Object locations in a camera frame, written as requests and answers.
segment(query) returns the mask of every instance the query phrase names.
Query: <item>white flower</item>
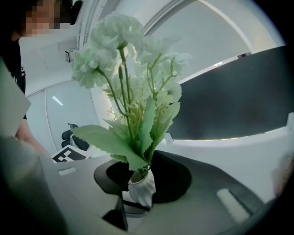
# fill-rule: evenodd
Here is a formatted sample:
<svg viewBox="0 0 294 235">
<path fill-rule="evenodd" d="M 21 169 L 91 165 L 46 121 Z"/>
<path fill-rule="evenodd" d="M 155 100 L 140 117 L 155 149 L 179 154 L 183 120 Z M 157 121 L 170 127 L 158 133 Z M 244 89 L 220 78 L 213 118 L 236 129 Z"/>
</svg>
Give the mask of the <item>white flower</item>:
<svg viewBox="0 0 294 235">
<path fill-rule="evenodd" d="M 113 65 L 110 65 L 111 62 L 100 64 L 99 62 L 102 60 L 97 59 L 97 52 L 96 47 L 86 45 L 80 52 L 75 53 L 72 79 L 86 88 L 93 88 L 94 84 L 102 86 L 107 83 L 106 78 L 98 72 L 97 68 L 103 69 L 107 76 L 112 74 Z"/>
<path fill-rule="evenodd" d="M 142 46 L 143 53 L 138 56 L 137 60 L 141 61 L 141 64 L 149 63 L 151 66 L 159 55 L 161 55 L 162 59 L 169 52 L 170 47 L 179 39 L 176 36 L 169 36 L 162 40 L 156 39 L 151 35 L 145 36 Z"/>
<path fill-rule="evenodd" d="M 134 68 L 135 68 L 135 74 L 138 78 L 147 77 L 146 65 L 141 65 L 139 62 L 135 62 Z"/>
<path fill-rule="evenodd" d="M 161 61 L 159 61 L 159 63 L 162 63 L 163 61 L 174 61 L 173 62 L 173 67 L 175 69 L 175 71 L 180 74 L 182 72 L 182 68 L 184 66 L 188 66 L 189 65 L 189 60 L 192 59 L 192 55 L 187 54 L 187 53 L 169 53 L 166 54 Z"/>
<path fill-rule="evenodd" d="M 130 87 L 134 102 L 145 102 L 152 96 L 146 77 L 135 77 L 130 80 Z"/>
<path fill-rule="evenodd" d="M 168 92 L 164 89 L 157 94 L 157 105 L 158 106 L 168 106 L 171 103 L 172 97 L 168 95 Z"/>
<path fill-rule="evenodd" d="M 101 20 L 90 35 L 90 43 L 103 47 L 112 52 L 128 43 L 133 44 L 136 49 L 142 45 L 143 26 L 133 17 L 112 13 Z"/>
</svg>

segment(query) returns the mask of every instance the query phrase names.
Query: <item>person's hand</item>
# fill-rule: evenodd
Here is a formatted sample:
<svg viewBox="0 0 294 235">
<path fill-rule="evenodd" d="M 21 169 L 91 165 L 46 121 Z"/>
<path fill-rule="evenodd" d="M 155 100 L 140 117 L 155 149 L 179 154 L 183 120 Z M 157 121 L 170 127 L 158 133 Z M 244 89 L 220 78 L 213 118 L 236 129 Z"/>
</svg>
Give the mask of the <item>person's hand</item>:
<svg viewBox="0 0 294 235">
<path fill-rule="evenodd" d="M 38 152 L 49 154 L 45 148 L 34 138 L 31 130 L 28 126 L 28 121 L 26 119 L 22 120 L 20 124 L 17 134 L 15 136 L 19 141 L 24 141 L 31 146 L 33 146 Z"/>
</svg>

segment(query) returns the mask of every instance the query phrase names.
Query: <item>ceramic vase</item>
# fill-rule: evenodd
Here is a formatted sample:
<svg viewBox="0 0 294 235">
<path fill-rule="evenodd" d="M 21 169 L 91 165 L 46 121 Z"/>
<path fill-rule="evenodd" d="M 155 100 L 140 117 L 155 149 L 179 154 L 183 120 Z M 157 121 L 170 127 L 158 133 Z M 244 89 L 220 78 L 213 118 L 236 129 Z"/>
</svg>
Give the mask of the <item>ceramic vase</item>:
<svg viewBox="0 0 294 235">
<path fill-rule="evenodd" d="M 144 207 L 152 207 L 152 195 L 156 192 L 154 176 L 151 170 L 142 179 L 139 171 L 135 171 L 129 180 L 129 193 L 132 199 Z"/>
</svg>

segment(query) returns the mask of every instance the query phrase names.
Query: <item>flower stem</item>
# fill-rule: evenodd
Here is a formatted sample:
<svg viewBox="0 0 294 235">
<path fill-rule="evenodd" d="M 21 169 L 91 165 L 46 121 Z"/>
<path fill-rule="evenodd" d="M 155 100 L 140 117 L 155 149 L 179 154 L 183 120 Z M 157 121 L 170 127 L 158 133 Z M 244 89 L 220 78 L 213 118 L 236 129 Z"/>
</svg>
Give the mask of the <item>flower stem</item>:
<svg viewBox="0 0 294 235">
<path fill-rule="evenodd" d="M 153 65 L 150 68 L 154 68 L 155 65 L 157 64 L 157 62 L 159 61 L 160 57 L 162 56 L 162 54 L 159 54 L 158 57 L 156 58 L 156 60 L 153 62 Z"/>
<path fill-rule="evenodd" d="M 147 82 L 148 82 L 148 86 L 149 86 L 149 88 L 150 88 L 150 91 L 151 91 L 152 94 L 153 94 L 153 90 L 152 90 L 152 88 L 151 88 L 151 86 L 150 86 L 150 83 L 149 83 L 148 69 L 146 70 L 146 72 L 147 72 Z"/>
<path fill-rule="evenodd" d="M 120 87 L 121 87 L 121 93 L 123 96 L 123 102 L 124 102 L 124 110 L 128 113 L 128 108 L 127 108 L 127 104 L 125 103 L 125 95 L 124 95 L 124 84 L 123 84 L 123 69 L 121 67 L 121 65 L 119 66 L 119 79 L 120 79 Z M 130 120 L 128 116 L 125 116 L 127 119 L 127 123 L 128 123 L 128 128 L 129 128 L 129 133 L 130 133 L 130 139 L 132 141 L 132 143 L 134 143 L 134 135 L 132 132 L 132 129 L 130 127 Z"/>
<path fill-rule="evenodd" d="M 152 72 L 152 68 L 150 68 L 149 70 L 150 70 L 150 75 L 151 75 L 151 83 L 152 83 L 152 89 L 153 89 L 153 93 L 155 93 L 155 88 L 154 88 L 154 80 L 153 80 L 153 72 Z"/>
<path fill-rule="evenodd" d="M 175 78 L 176 76 L 178 76 L 178 74 L 173 75 L 173 70 L 174 70 L 174 60 L 171 61 L 170 63 L 170 75 L 169 77 L 161 84 L 159 90 L 162 90 L 162 88 L 167 84 L 167 82 L 171 79 L 171 78 Z"/>
<path fill-rule="evenodd" d="M 123 65 L 124 65 L 125 79 L 126 79 L 126 82 L 127 82 L 128 103 L 130 104 L 130 85 L 129 85 L 129 76 L 128 76 L 127 63 L 126 63 L 126 59 L 125 59 L 125 56 L 124 56 L 124 49 L 120 49 L 119 53 L 120 53 L 120 57 L 121 57 L 121 59 L 123 61 Z"/>
<path fill-rule="evenodd" d="M 97 71 L 98 71 L 103 77 L 106 78 L 106 80 L 107 80 L 107 82 L 108 82 L 108 84 L 109 84 L 110 90 L 111 90 L 111 92 L 112 92 L 112 94 L 113 94 L 115 104 L 116 104 L 116 106 L 117 106 L 118 109 L 119 109 L 119 112 L 120 112 L 123 116 L 126 117 L 127 115 L 126 115 L 125 113 L 123 113 L 123 111 L 120 109 L 119 103 L 118 103 L 118 101 L 117 101 L 117 99 L 116 99 L 116 96 L 115 96 L 114 90 L 113 90 L 113 88 L 112 88 L 112 85 L 111 85 L 111 83 L 110 83 L 108 77 L 105 75 L 105 73 L 104 73 L 100 68 L 96 68 L 96 70 L 97 70 Z"/>
</svg>

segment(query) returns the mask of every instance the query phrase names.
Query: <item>green leaf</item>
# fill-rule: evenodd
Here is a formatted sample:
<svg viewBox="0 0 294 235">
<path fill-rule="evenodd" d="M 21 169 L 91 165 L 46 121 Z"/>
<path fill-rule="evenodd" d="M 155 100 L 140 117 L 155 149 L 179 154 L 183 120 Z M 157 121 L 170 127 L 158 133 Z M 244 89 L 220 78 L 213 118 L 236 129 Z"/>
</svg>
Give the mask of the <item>green leaf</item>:
<svg viewBox="0 0 294 235">
<path fill-rule="evenodd" d="M 75 128 L 73 129 L 73 134 L 102 151 L 113 155 L 126 156 L 129 169 L 132 171 L 140 169 L 148 164 L 134 153 L 127 142 L 101 126 L 89 125 Z"/>
<path fill-rule="evenodd" d="M 117 134 L 120 138 L 125 139 L 126 137 L 130 137 L 128 127 L 126 125 L 123 125 L 120 122 L 114 122 L 106 119 L 104 119 L 104 121 L 107 122 L 110 126 L 112 126 L 112 128 L 109 128 L 109 130 Z"/>
<path fill-rule="evenodd" d="M 152 97 L 149 97 L 144 111 L 144 119 L 141 128 L 141 154 L 143 155 L 146 149 L 152 144 L 153 140 L 150 137 L 155 118 L 155 104 Z"/>
<path fill-rule="evenodd" d="M 122 155 L 115 155 L 115 154 L 111 154 L 110 155 L 115 161 L 118 162 L 128 162 L 128 159 L 126 156 L 122 156 Z"/>
<path fill-rule="evenodd" d="M 170 125 L 172 124 L 172 120 L 174 119 L 174 117 L 179 113 L 180 111 L 180 103 L 173 103 L 172 105 L 170 105 L 167 110 L 161 114 L 160 116 L 160 123 L 165 123 L 170 117 Z"/>
<path fill-rule="evenodd" d="M 169 127 L 173 123 L 174 117 L 178 114 L 180 110 L 180 103 L 174 103 L 170 105 L 167 110 L 161 114 L 160 116 L 160 125 L 156 127 L 156 129 L 153 129 L 153 135 L 154 135 L 154 142 L 152 143 L 152 147 L 149 152 L 149 156 L 147 158 L 148 161 L 151 161 L 153 152 L 155 151 L 155 148 L 159 143 L 164 139 L 165 132 L 169 129 Z"/>
</svg>

